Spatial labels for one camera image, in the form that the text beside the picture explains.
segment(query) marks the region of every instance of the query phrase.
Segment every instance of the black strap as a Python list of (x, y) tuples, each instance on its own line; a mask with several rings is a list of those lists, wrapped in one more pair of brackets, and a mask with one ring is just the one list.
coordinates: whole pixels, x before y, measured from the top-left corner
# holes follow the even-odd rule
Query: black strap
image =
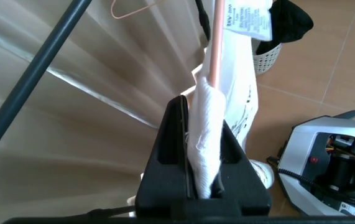
[(195, 0), (196, 7), (198, 8), (199, 16), (200, 16), (200, 24), (202, 26), (203, 32), (205, 33), (206, 39), (210, 40), (210, 23), (209, 17), (203, 8), (202, 0)]

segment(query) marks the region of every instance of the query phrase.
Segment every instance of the laundry basket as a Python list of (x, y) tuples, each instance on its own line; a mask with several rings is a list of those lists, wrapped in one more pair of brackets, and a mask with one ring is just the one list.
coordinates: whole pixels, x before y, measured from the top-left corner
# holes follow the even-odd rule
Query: laundry basket
[(279, 44), (267, 53), (253, 55), (254, 70), (256, 75), (263, 74), (271, 68), (277, 59), (279, 52), (281, 51), (281, 46), (282, 44)]

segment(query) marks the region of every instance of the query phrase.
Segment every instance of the black rod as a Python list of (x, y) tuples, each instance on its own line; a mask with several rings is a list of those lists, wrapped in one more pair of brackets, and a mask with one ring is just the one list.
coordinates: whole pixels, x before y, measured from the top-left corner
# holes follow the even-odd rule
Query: black rod
[(0, 107), (0, 140), (27, 101), (91, 0), (73, 0)]

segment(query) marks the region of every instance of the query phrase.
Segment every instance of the black cloth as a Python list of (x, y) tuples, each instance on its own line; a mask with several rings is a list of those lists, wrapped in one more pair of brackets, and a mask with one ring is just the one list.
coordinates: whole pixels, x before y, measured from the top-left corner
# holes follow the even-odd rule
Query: black cloth
[(264, 54), (280, 43), (300, 40), (313, 28), (311, 17), (300, 7), (289, 0), (276, 0), (270, 8), (272, 24), (272, 40), (262, 41), (256, 55)]

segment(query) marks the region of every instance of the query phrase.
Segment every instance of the white curtain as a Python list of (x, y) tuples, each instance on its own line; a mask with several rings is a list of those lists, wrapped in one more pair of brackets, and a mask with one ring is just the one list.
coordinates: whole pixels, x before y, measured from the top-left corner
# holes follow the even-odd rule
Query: white curtain
[[(70, 3), (0, 0), (0, 106)], [(93, 0), (2, 138), (0, 222), (125, 205), (167, 102), (195, 84), (206, 38), (194, 0), (120, 20), (110, 6)]]

